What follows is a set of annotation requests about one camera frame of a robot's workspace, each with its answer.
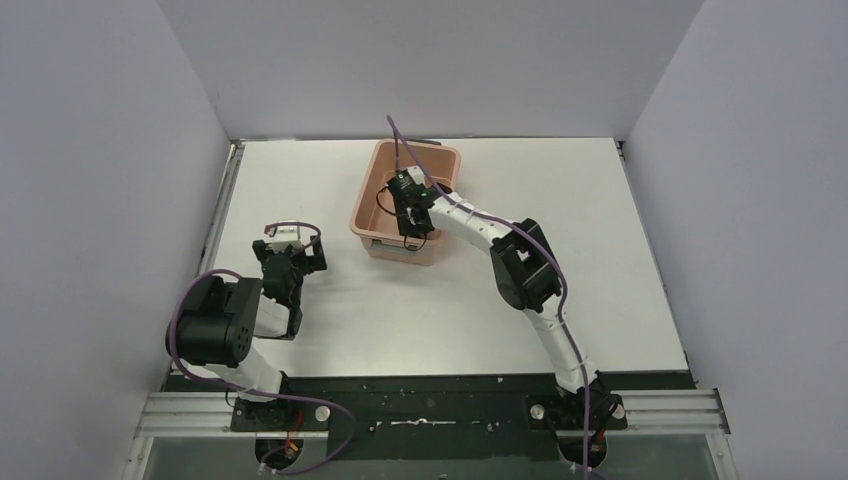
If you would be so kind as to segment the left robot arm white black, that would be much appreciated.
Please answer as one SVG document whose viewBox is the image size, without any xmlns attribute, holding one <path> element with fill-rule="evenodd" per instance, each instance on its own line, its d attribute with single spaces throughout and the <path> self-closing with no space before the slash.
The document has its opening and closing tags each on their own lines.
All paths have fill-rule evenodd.
<svg viewBox="0 0 848 480">
<path fill-rule="evenodd" d="M 283 394 L 285 374 L 253 347 L 256 338 L 292 340 L 303 318 L 304 279 L 327 269 L 320 236 L 303 242 L 297 233 L 270 235 L 251 245 L 260 276 L 227 282 L 219 269 L 196 280 L 176 311 L 166 334 L 168 354 L 189 368 L 202 367 L 209 380 L 257 403 L 256 415 L 271 429 L 292 423 L 296 403 Z"/>
</svg>

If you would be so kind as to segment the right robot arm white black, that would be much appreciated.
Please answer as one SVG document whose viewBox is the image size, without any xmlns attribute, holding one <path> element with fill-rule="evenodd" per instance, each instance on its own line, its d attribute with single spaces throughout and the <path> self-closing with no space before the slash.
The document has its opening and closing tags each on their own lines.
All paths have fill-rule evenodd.
<svg viewBox="0 0 848 480">
<path fill-rule="evenodd" d="M 442 230 L 488 255 L 499 295 L 536 330 L 580 427 L 595 434 L 626 427 L 622 398 L 604 385 L 565 322 L 568 285 L 537 222 L 511 222 L 478 209 L 443 184 L 426 184 L 418 167 L 396 171 L 384 189 L 402 237 L 424 241 Z"/>
</svg>

